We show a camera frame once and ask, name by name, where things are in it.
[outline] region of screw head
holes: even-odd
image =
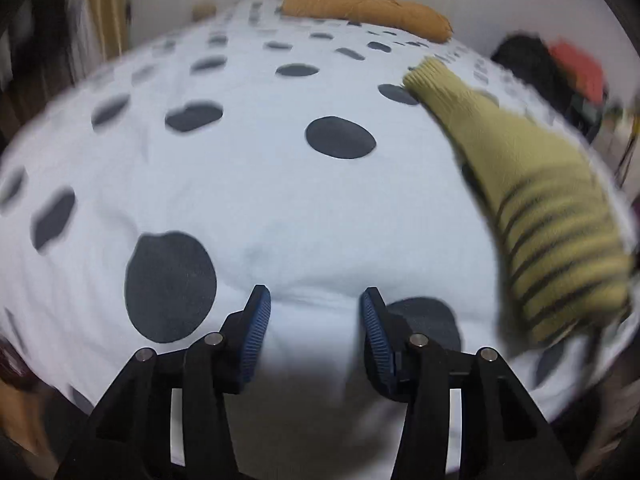
[[[218,346],[225,340],[225,337],[220,332],[211,332],[204,336],[204,343],[209,346]]]
[[[143,363],[145,361],[149,361],[149,359],[156,355],[156,351],[153,348],[141,348],[135,355],[136,359]]]
[[[498,358],[498,352],[493,348],[483,348],[480,351],[480,357],[485,361],[495,361]]]
[[[429,338],[424,334],[415,333],[409,336],[409,343],[412,346],[417,346],[418,348],[421,348],[429,344]]]

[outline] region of sock cuff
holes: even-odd
[[[402,82],[445,124],[453,110],[466,115],[473,109],[476,96],[458,76],[434,57],[427,57],[406,74]]]

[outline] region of bed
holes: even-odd
[[[364,373],[368,286],[448,348],[496,348],[553,419],[627,345],[637,304],[593,367],[585,335],[530,348],[502,298],[490,222],[402,76],[436,56],[501,107],[588,146],[456,40],[279,6],[243,0],[128,53],[12,142],[0,167],[0,331],[89,411],[137,349],[186,348],[267,285],[256,376],[228,398],[239,466],[258,478],[389,478],[404,405]],[[628,205],[589,154],[630,250]]]

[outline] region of clothing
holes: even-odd
[[[506,38],[491,61],[530,84],[559,114],[565,115],[575,91],[546,45],[538,37],[515,34]]]
[[[282,13],[401,28],[435,43],[445,43],[452,35],[449,20],[439,12],[399,0],[284,0]]]
[[[404,84],[440,119],[482,186],[530,338],[548,344],[622,316],[632,259],[582,153],[500,110],[434,58]]]
[[[604,72],[593,57],[567,41],[549,47],[556,62],[568,73],[574,88],[595,105],[602,104]]]

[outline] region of black stripe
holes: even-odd
[[[506,205],[518,193],[520,193],[523,189],[526,189],[531,184],[535,184],[540,180],[542,180],[543,178],[552,178],[554,176],[557,176],[556,175],[557,173],[562,173],[563,171],[569,171],[569,173],[566,174],[565,176],[569,178],[573,178],[574,180],[583,182],[584,181],[583,178],[579,178],[578,176],[571,173],[572,171],[575,171],[576,168],[581,168],[581,166],[553,166],[551,168],[542,168],[541,170],[535,171],[534,173],[531,173],[527,175],[525,178],[523,178],[522,180],[520,180],[515,186],[513,186],[507,192],[507,194],[502,199],[502,202],[500,202],[500,207],[498,208],[498,213],[496,214],[498,225],[500,225],[500,217],[502,216],[502,212],[504,211],[504,208],[506,207]]]
[[[571,303],[574,300],[579,300],[583,296],[586,296],[593,292],[596,288],[599,288],[603,285],[609,285],[610,283],[627,282],[628,279],[628,272],[612,272],[604,278],[585,283],[583,286],[579,286],[571,292],[566,293],[564,296],[561,296],[550,305],[543,307],[543,309],[539,313],[537,313],[531,320],[527,321],[527,324],[530,328],[533,328],[543,319],[551,316],[552,314],[555,314],[556,312],[559,312],[562,307],[567,305],[567,303]]]
[[[565,218],[569,218],[571,215],[589,212],[590,205],[593,205],[593,204],[580,204],[578,207],[568,207],[564,209],[564,211],[562,211],[561,213],[551,213],[549,215],[542,217],[538,222],[536,222],[534,225],[532,225],[529,229],[524,231],[523,234],[521,234],[518,237],[518,240],[513,245],[513,247],[511,248],[511,251],[508,254],[509,261],[510,262],[513,261],[515,255],[518,253],[520,248],[529,239],[531,239],[537,232],[539,232],[540,229],[547,227],[548,225],[552,224],[557,220],[563,220]],[[610,221],[610,220],[611,220],[611,216],[609,215],[608,211],[604,215],[598,218],[598,221],[602,223],[606,223],[607,221]]]
[[[565,323],[564,325],[562,325],[558,330],[555,330],[554,332],[551,333],[551,335],[545,337],[542,342],[540,343],[540,346],[549,346],[551,344],[557,343],[559,341],[556,341],[556,339],[558,339],[560,337],[560,335],[562,334],[562,332],[564,332],[565,330],[569,329],[571,327],[571,325],[575,325],[575,327],[573,328],[573,330],[576,330],[578,327],[581,327],[583,325],[585,325],[586,322],[583,319],[572,319],[571,321]]]
[[[595,233],[595,232],[599,231],[601,228],[602,228],[602,221],[601,220],[598,220],[598,221],[595,221],[595,222],[591,222],[591,223],[589,223],[587,225],[580,226],[579,228],[575,229],[574,231],[570,231],[568,233],[565,233],[561,237],[556,238],[555,240],[553,240],[552,242],[548,243],[547,245],[539,248],[529,258],[524,260],[524,262],[514,271],[514,273],[511,275],[511,278],[510,278],[511,285],[513,285],[518,280],[518,278],[525,272],[525,270],[529,269],[530,266],[532,266],[534,263],[536,263],[540,258],[542,258],[542,256],[544,256],[550,250],[556,249],[559,246],[562,246],[562,245],[564,245],[566,243],[572,242],[576,238],[579,238],[581,236]]]
[[[517,308],[519,310],[523,309],[524,306],[529,303],[529,301],[532,300],[532,298],[535,297],[537,293],[539,293],[543,288],[549,285],[549,283],[551,283],[553,280],[556,280],[563,274],[567,273],[569,270],[571,270],[571,268],[588,263],[591,260],[605,258],[608,256],[615,256],[616,254],[623,254],[620,244],[609,244],[604,248],[600,247],[595,251],[583,254],[580,258],[572,260],[567,264],[564,264],[563,266],[556,267],[554,270],[548,272],[542,278],[534,282],[524,292],[524,294],[517,299]]]
[[[534,208],[535,206],[539,205],[540,202],[543,202],[545,200],[549,200],[552,198],[556,198],[556,197],[571,197],[571,196],[587,196],[587,195],[591,195],[591,198],[593,199],[593,195],[590,193],[591,191],[597,191],[596,188],[594,187],[590,187],[588,189],[588,193],[587,190],[585,189],[575,189],[575,187],[572,188],[564,188],[564,189],[549,189],[546,190],[545,192],[540,193],[539,195],[536,195],[532,200],[529,200],[525,205],[523,205],[520,209],[518,209],[512,216],[511,219],[509,220],[509,223],[507,224],[507,227],[504,228],[504,237],[506,238],[509,235],[509,231],[511,231],[511,229],[513,228],[514,224],[520,219],[522,218],[522,216],[524,216],[530,209]]]

